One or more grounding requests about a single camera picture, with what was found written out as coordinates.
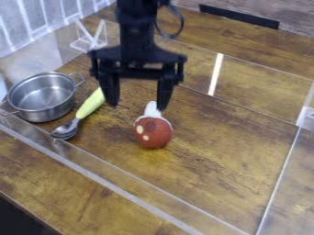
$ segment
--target metal pot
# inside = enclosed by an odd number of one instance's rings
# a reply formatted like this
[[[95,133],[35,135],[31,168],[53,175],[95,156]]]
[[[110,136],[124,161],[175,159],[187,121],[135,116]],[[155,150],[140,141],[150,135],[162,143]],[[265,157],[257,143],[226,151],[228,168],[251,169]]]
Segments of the metal pot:
[[[72,75],[82,79],[77,84]],[[79,73],[48,72],[32,75],[11,87],[8,102],[27,121],[52,121],[71,110],[76,86],[83,82]]]

